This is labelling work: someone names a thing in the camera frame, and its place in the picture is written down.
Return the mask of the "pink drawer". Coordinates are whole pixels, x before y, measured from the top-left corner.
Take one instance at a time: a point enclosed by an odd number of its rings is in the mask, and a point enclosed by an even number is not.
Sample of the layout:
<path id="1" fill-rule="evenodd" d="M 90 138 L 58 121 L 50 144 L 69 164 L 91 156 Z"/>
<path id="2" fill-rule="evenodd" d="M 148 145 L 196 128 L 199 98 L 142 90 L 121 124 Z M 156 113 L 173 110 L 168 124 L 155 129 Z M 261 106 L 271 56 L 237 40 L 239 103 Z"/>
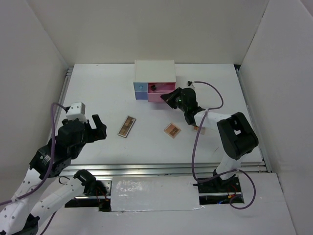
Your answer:
<path id="1" fill-rule="evenodd" d="M 163 84 L 163 86 L 156 91 L 152 91 L 151 90 L 151 86 L 154 84 Z M 176 89 L 176 82 L 172 83 L 148 83 L 148 101 L 149 102 L 154 102 L 154 103 L 158 103 L 158 102 L 163 102 L 163 100 L 160 98 L 160 96 L 162 94 L 167 94 L 170 93 L 172 91 L 174 91 Z"/>

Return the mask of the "purple bottom drawer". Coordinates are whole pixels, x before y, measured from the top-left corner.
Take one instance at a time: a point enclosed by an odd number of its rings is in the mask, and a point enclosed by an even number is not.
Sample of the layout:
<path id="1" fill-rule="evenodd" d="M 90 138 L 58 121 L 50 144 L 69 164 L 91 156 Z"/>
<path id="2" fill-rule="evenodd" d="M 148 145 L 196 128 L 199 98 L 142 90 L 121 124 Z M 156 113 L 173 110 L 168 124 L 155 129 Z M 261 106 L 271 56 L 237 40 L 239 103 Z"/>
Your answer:
<path id="1" fill-rule="evenodd" d="M 135 92 L 135 99 L 136 100 L 148 100 L 148 93 L 142 91 Z"/>

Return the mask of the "light blue small drawer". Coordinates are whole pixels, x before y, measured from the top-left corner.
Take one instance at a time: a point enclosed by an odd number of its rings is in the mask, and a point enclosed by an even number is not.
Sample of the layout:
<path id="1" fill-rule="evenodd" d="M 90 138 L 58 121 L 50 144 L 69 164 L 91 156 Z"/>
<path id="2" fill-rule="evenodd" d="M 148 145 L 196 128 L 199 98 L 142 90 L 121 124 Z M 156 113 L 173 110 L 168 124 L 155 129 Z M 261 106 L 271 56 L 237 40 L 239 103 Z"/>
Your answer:
<path id="1" fill-rule="evenodd" d="M 135 92 L 147 92 L 148 90 L 148 83 L 146 82 L 134 82 L 133 85 Z"/>

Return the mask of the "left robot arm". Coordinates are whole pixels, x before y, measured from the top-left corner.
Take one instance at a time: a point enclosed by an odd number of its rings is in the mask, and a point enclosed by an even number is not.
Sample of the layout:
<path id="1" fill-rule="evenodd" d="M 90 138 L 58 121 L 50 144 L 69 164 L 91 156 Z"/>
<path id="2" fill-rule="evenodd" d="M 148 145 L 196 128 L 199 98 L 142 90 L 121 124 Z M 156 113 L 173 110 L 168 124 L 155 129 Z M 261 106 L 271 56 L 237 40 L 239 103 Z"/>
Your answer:
<path id="1" fill-rule="evenodd" d="M 37 150 L 26 176 L 9 202 L 2 202 L 0 233 L 2 235 L 34 235 L 43 222 L 72 198 L 96 193 L 100 183 L 86 169 L 78 170 L 60 189 L 42 199 L 48 186 L 76 159 L 87 143 L 104 140 L 107 127 L 99 115 L 81 122 L 64 119 L 53 131 L 48 144 Z"/>

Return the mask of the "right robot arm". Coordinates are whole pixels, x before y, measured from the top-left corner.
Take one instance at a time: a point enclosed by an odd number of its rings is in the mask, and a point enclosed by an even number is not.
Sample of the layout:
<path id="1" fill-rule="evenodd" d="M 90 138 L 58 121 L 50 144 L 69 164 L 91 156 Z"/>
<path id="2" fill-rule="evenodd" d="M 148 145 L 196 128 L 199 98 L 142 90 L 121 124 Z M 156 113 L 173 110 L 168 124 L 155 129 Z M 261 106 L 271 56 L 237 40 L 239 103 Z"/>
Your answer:
<path id="1" fill-rule="evenodd" d="M 191 158 L 192 175 L 196 181 L 194 186 L 213 182 L 214 189 L 222 192 L 229 187 L 230 180 L 241 167 L 242 157 L 251 153 L 258 146 L 259 140 L 243 113 L 224 115 L 213 112 L 224 105 L 221 93 L 216 88 L 214 90 L 220 97 L 221 104 L 208 109 L 198 105 L 196 92 L 192 88 L 178 87 L 168 94 L 161 95 L 161 99 L 172 109 L 180 109 L 187 124 L 198 128 Z M 224 150 L 224 156 L 213 171 L 213 176 L 206 179 L 198 178 L 195 172 L 196 149 L 203 128 L 218 132 Z"/>

